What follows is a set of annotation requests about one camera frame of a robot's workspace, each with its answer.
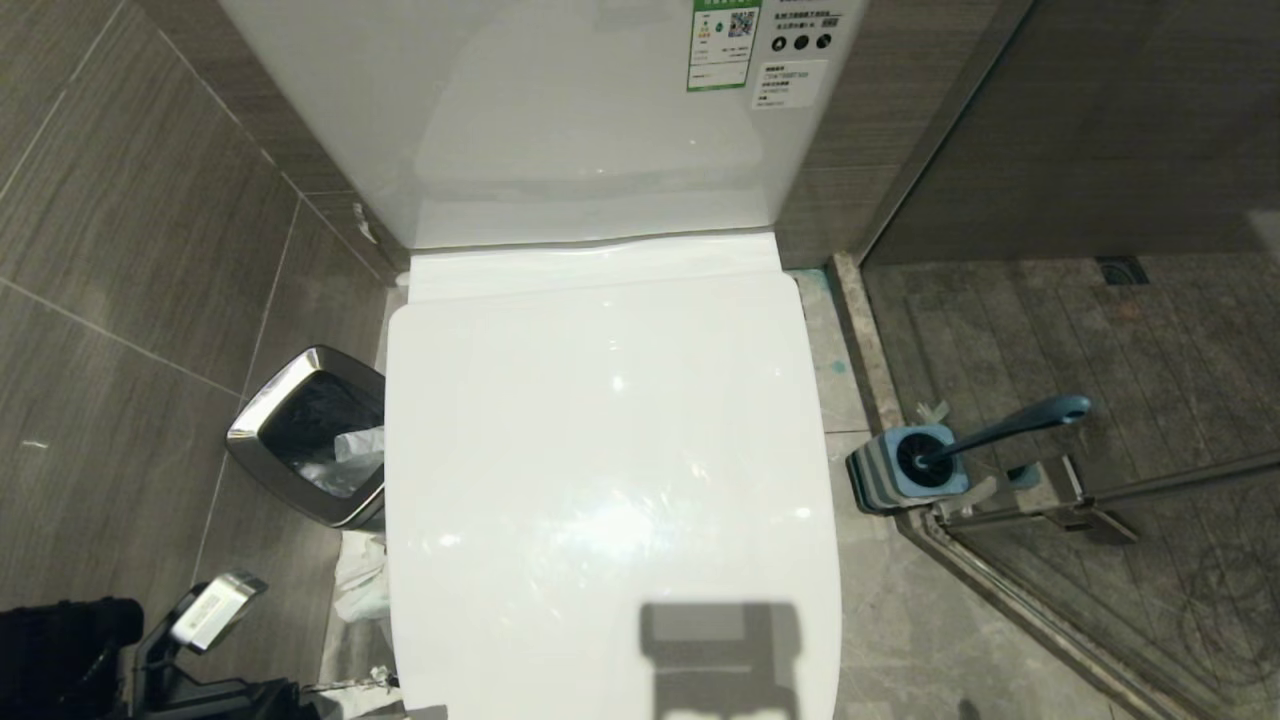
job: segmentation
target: trash can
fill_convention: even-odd
[[[375,525],[383,509],[385,378],[332,347],[308,347],[227,430],[227,448],[276,497],[330,528]]]

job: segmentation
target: toilet lid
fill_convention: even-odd
[[[406,708],[831,717],[835,521],[781,272],[401,309],[385,470]]]

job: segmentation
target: toilet brush handle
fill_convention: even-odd
[[[1036,405],[1024,407],[1004,420],[978,430],[977,433],[960,438],[956,442],[916,459],[916,465],[929,466],[952,455],[991,445],[1020,433],[1052,428],[1056,425],[1071,424],[1089,411],[1089,398],[1083,395],[1060,395],[1042,400]]]

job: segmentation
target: toilet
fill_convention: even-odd
[[[221,3],[412,254],[406,710],[831,717],[832,493],[771,228],[861,3]]]

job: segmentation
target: sticker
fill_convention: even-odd
[[[826,72],[827,60],[768,63],[760,68],[760,77],[755,81],[751,109],[808,108],[818,100]]]
[[[760,24],[760,0],[694,0],[689,92],[746,85]]]

